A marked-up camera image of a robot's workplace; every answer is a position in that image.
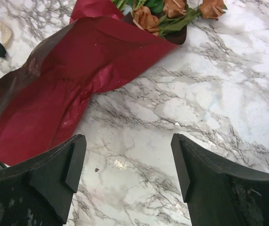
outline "marble table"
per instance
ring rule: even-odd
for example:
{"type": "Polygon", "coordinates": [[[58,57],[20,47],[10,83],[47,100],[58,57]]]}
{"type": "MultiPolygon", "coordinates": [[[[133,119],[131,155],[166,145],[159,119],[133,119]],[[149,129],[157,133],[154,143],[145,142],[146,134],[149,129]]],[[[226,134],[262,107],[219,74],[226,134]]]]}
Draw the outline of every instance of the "marble table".
{"type": "MultiPolygon", "coordinates": [[[[67,25],[74,3],[0,0],[0,20],[14,32],[0,77],[67,25]]],[[[192,23],[186,43],[139,78],[92,98],[75,132],[88,147],[67,225],[191,225],[173,133],[269,173],[269,0],[226,5],[219,21],[192,23]]]]}

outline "marble surface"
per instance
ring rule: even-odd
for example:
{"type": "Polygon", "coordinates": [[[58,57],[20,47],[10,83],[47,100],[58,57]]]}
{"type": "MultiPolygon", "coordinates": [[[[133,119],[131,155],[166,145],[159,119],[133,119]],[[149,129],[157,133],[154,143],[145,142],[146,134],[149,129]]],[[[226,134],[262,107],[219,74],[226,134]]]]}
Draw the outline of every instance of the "marble surface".
{"type": "MultiPolygon", "coordinates": [[[[14,32],[0,77],[67,25],[74,3],[0,0],[0,20],[14,32]]],[[[186,43],[139,78],[92,98],[76,131],[88,151],[67,225],[191,225],[173,133],[269,173],[269,0],[226,5],[219,21],[191,24],[186,43]]]]}

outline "wrapping paper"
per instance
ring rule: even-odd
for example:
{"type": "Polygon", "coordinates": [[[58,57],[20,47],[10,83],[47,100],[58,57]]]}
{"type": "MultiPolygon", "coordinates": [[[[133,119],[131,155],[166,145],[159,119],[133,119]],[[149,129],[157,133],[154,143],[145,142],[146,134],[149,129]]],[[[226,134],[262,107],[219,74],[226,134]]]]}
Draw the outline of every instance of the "wrapping paper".
{"type": "Polygon", "coordinates": [[[110,0],[78,0],[71,24],[0,80],[8,86],[0,92],[1,162],[15,165],[62,143],[93,93],[120,88],[176,47],[123,19],[110,0]]]}

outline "brown rose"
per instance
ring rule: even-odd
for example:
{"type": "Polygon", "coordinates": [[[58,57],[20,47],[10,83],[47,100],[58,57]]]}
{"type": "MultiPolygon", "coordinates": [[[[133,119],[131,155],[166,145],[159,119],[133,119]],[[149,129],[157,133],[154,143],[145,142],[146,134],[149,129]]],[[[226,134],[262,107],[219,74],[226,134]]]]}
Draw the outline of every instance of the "brown rose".
{"type": "Polygon", "coordinates": [[[185,6],[184,0],[164,0],[163,12],[168,18],[175,18],[187,13],[185,6]]]}
{"type": "Polygon", "coordinates": [[[133,22],[138,28],[149,31],[156,36],[158,35],[159,20],[156,16],[151,15],[151,11],[147,6],[141,6],[133,12],[133,22]]]}
{"type": "Polygon", "coordinates": [[[223,0],[204,0],[200,6],[202,18],[218,20],[218,17],[223,14],[223,6],[223,0]]]}

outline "gray marble vein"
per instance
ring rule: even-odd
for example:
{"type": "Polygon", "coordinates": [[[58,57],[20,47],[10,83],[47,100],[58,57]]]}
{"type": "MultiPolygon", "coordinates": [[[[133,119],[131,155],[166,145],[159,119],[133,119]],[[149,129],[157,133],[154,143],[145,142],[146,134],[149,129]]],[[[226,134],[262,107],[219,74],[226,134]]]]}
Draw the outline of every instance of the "gray marble vein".
{"type": "MultiPolygon", "coordinates": [[[[67,25],[74,4],[0,0],[0,20],[14,32],[0,77],[67,25]]],[[[75,132],[88,147],[67,225],[191,225],[173,133],[269,173],[269,1],[226,5],[219,21],[195,20],[186,43],[139,78],[92,97],[75,132]]]]}

